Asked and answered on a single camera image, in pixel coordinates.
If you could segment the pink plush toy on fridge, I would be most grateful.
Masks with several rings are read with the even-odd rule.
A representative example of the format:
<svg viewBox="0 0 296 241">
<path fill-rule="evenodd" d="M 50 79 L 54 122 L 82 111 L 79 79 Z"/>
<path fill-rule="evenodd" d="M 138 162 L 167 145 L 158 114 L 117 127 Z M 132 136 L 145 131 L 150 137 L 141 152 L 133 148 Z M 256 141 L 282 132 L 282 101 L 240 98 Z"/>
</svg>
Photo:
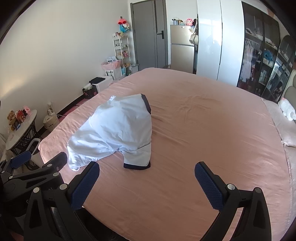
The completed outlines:
<svg viewBox="0 0 296 241">
<path fill-rule="evenodd" d="M 187 20 L 185 20 L 185 25 L 186 26 L 192 26 L 193 25 L 193 20 L 191 18 L 187 18 Z"/>
</svg>

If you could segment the brown teddy bear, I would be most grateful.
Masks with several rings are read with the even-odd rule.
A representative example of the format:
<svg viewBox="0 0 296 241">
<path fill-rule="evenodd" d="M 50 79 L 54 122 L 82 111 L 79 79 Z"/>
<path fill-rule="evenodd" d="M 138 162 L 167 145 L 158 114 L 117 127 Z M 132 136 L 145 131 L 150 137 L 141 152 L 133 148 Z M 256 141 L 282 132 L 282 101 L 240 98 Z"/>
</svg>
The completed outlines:
<svg viewBox="0 0 296 241">
<path fill-rule="evenodd" d="M 7 119 L 8 119 L 8 122 L 9 122 L 10 130 L 14 131 L 15 130 L 15 123 L 16 123 L 17 119 L 16 119 L 15 112 L 13 110 L 10 111 L 10 113 L 8 114 Z"/>
</svg>

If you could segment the white bag hanging on fridge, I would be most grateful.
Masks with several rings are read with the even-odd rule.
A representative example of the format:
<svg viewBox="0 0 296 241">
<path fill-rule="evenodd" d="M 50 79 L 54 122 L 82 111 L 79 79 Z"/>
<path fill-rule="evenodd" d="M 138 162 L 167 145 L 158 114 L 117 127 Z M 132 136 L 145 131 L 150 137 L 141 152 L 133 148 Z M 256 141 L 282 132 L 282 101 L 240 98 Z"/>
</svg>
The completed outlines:
<svg viewBox="0 0 296 241">
<path fill-rule="evenodd" d="M 198 37 L 198 33 L 197 33 L 197 24 L 195 24 L 194 26 L 194 30 L 193 33 L 189 39 L 190 43 L 197 46 L 198 42 L 199 42 L 199 37 Z"/>
</svg>

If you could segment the round white side table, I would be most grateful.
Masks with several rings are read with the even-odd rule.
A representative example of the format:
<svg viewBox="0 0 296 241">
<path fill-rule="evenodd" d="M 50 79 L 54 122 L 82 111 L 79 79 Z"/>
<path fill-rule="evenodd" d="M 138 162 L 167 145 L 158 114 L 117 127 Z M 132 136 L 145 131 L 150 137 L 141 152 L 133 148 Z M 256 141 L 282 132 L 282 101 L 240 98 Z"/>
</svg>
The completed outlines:
<svg viewBox="0 0 296 241">
<path fill-rule="evenodd" d="M 24 152 L 31 141 L 38 136 L 36 131 L 35 119 L 37 117 L 37 110 L 31 111 L 27 115 L 24 122 L 20 124 L 17 130 L 12 131 L 6 142 L 6 150 L 18 155 Z"/>
</svg>

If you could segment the silver refrigerator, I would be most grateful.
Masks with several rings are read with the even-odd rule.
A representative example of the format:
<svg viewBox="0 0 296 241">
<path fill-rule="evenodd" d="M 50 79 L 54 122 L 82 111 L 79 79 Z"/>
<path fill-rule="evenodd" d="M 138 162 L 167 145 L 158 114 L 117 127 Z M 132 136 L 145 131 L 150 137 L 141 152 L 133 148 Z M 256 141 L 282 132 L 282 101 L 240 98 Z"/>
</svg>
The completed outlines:
<svg viewBox="0 0 296 241">
<path fill-rule="evenodd" d="M 171 25 L 171 69 L 194 73 L 194 44 L 190 26 Z"/>
</svg>

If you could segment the white shirt with navy trim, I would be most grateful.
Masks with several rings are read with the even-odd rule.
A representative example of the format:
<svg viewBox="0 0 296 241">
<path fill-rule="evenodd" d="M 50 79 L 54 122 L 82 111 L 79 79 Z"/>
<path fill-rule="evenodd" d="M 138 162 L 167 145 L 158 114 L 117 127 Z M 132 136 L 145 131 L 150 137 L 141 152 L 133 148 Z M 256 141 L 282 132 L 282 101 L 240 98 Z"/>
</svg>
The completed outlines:
<svg viewBox="0 0 296 241">
<path fill-rule="evenodd" d="M 151 166 L 151 107 L 143 94 L 112 96 L 70 137 L 68 166 L 73 171 L 115 152 L 123 155 L 126 169 Z"/>
</svg>

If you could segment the black storage bin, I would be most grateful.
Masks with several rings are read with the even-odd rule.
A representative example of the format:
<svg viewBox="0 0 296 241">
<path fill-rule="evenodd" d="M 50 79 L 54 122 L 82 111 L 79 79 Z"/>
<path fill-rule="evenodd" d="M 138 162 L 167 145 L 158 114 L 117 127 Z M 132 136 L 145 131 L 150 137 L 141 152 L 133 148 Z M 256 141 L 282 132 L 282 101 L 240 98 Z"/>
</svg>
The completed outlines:
<svg viewBox="0 0 296 241">
<path fill-rule="evenodd" d="M 98 93 L 96 86 L 92 85 L 91 83 L 85 85 L 82 91 L 86 99 L 91 99 Z"/>
</svg>

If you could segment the white plush toy on bed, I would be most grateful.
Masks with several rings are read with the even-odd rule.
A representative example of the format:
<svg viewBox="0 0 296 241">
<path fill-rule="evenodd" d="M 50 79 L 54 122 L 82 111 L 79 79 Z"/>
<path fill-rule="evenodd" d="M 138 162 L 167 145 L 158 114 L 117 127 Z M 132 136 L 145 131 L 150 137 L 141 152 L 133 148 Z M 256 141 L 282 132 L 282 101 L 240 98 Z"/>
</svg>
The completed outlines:
<svg viewBox="0 0 296 241">
<path fill-rule="evenodd" d="M 295 121 L 296 120 L 295 109 L 286 98 L 284 98 L 284 97 L 281 98 L 281 100 L 278 102 L 278 105 L 279 105 L 283 115 L 289 121 Z"/>
</svg>

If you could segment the pink satin pillow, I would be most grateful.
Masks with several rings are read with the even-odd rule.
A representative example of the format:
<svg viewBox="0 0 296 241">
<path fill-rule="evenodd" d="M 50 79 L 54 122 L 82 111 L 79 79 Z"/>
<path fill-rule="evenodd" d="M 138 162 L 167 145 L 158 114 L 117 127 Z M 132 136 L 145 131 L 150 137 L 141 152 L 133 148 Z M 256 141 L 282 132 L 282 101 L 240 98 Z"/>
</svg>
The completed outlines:
<svg viewBox="0 0 296 241">
<path fill-rule="evenodd" d="M 296 144 L 296 126 L 294 121 L 289 121 L 286 116 L 283 115 L 278 104 L 262 99 L 268 112 L 271 115 L 273 123 L 280 135 L 281 141 L 285 146 L 294 147 Z"/>
</svg>

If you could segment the dark glass wardrobe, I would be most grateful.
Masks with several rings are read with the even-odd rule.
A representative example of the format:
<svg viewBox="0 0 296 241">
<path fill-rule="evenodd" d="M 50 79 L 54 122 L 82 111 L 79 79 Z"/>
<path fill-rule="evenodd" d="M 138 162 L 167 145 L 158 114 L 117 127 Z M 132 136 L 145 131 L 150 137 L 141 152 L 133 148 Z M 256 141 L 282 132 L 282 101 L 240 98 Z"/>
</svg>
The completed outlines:
<svg viewBox="0 0 296 241">
<path fill-rule="evenodd" d="M 237 86 L 263 99 L 278 102 L 295 59 L 289 35 L 280 37 L 279 22 L 258 8 L 242 3 L 244 53 Z"/>
</svg>

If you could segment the grey door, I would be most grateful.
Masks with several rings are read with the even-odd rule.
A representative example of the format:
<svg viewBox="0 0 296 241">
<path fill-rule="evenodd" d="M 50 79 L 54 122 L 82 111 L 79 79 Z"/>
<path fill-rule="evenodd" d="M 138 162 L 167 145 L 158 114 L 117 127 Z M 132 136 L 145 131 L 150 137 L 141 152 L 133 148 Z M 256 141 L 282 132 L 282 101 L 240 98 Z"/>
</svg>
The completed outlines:
<svg viewBox="0 0 296 241">
<path fill-rule="evenodd" d="M 135 61 L 138 69 L 164 68 L 168 64 L 165 1 L 130 4 Z"/>
</svg>

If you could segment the red and blue plush toy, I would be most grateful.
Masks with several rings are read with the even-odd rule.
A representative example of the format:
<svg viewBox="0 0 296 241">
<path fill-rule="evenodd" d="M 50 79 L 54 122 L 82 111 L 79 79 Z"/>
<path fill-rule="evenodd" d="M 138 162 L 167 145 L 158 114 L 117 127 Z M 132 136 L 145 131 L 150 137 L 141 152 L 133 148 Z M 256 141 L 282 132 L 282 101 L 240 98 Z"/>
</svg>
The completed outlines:
<svg viewBox="0 0 296 241">
<path fill-rule="evenodd" d="M 130 31 L 130 25 L 127 22 L 127 20 L 124 19 L 123 17 L 120 17 L 120 19 L 118 20 L 118 25 L 119 25 L 119 29 L 122 33 Z"/>
</svg>

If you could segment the pink storage basket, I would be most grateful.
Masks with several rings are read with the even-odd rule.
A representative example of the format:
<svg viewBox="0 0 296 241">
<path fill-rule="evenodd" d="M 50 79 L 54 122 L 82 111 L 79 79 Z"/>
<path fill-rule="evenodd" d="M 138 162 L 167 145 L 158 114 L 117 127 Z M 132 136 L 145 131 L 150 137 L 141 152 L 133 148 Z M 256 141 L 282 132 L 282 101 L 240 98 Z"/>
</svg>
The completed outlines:
<svg viewBox="0 0 296 241">
<path fill-rule="evenodd" d="M 101 64 L 102 69 L 107 76 L 111 76 L 114 80 L 119 80 L 122 77 L 121 61 L 104 62 Z"/>
</svg>

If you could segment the white small appliance box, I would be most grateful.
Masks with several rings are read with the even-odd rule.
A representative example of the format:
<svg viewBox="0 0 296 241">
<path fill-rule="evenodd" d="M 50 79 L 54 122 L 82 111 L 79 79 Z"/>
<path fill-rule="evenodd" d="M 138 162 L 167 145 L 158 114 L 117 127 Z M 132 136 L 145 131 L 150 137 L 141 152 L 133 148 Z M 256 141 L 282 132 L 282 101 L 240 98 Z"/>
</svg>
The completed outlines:
<svg viewBox="0 0 296 241">
<path fill-rule="evenodd" d="M 97 92 L 100 93 L 113 83 L 113 78 L 112 76 L 95 77 L 89 83 L 95 86 Z"/>
</svg>

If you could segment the white wardrobe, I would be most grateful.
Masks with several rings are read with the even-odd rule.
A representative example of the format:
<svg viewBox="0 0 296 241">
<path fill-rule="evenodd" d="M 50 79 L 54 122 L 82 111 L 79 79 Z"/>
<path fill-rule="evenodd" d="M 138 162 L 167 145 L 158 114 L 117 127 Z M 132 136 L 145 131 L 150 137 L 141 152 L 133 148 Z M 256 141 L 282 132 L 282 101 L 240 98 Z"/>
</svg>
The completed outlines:
<svg viewBox="0 0 296 241">
<path fill-rule="evenodd" d="M 236 86 L 244 50 L 241 1 L 197 1 L 197 75 Z"/>
</svg>

